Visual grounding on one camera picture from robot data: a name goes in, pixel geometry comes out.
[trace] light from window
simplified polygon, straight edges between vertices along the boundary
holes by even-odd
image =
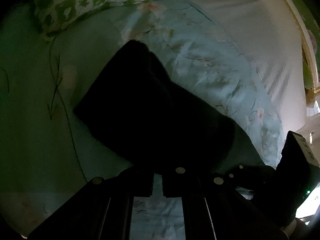
[[[296,212],[297,218],[308,217],[316,213],[320,204],[320,187],[317,187],[308,194],[307,199],[298,207]]]
[[[319,107],[319,104],[316,100],[313,108],[307,107],[307,116],[313,116],[318,113],[320,113],[320,107]]]
[[[320,107],[317,100],[315,101],[315,108],[317,109],[317,113],[320,113]]]

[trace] light blue bedding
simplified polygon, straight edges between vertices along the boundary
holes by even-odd
[[[86,180],[110,178],[131,166],[96,141],[72,113],[130,39],[146,43],[175,83],[235,120],[262,160],[277,165],[281,122],[260,79],[237,45],[188,0],[111,8],[71,26],[53,43],[36,32],[29,9],[28,4],[16,8],[0,29],[0,213],[19,232],[30,233]],[[63,77],[52,120],[47,108],[54,91],[49,54],[54,77],[60,55]],[[164,201],[171,213],[174,200]],[[144,236],[182,232],[181,217],[162,221],[179,226]]]

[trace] metal screw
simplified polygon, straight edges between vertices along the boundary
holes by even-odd
[[[95,177],[92,179],[92,183],[95,184],[95,185],[98,185],[102,182],[102,178],[100,177]]]
[[[216,178],[214,178],[213,182],[217,185],[221,185],[221,184],[223,184],[223,179],[216,177]]]
[[[178,174],[183,174],[185,172],[186,172],[185,168],[182,168],[182,167],[176,168],[176,173],[178,173]]]

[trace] mattress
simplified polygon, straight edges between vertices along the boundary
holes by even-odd
[[[281,122],[261,79],[238,45],[194,3],[157,0],[111,8],[78,22],[52,43],[36,31],[30,8],[18,5],[0,30],[0,213],[19,233],[28,235],[86,181],[114,177],[132,165],[95,140],[73,114],[106,63],[130,39],[144,42],[172,81],[237,122],[231,159],[252,164],[259,154],[266,164],[277,165]],[[49,113],[58,58],[63,80]],[[216,170],[231,165],[237,164],[219,163]],[[152,219],[133,218],[140,224],[140,239],[182,232],[179,201],[164,202],[165,209],[154,211]],[[162,212],[175,213],[176,220],[162,220]],[[152,233],[148,222],[155,217],[157,233]]]
[[[258,73],[284,134],[305,124],[301,34],[285,0],[192,0],[218,21]]]

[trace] bed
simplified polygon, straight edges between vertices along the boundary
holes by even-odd
[[[279,162],[285,131],[304,125],[301,34],[283,0],[113,7],[51,42],[38,34],[30,10],[30,3],[18,5],[0,30],[0,213],[25,236],[86,181],[114,177],[132,165],[95,140],[72,112],[131,39],[157,55],[172,81],[231,117],[267,165]],[[239,138],[233,151],[241,146]],[[131,239],[184,238],[181,200],[160,195],[156,175],[153,198],[135,199]]]

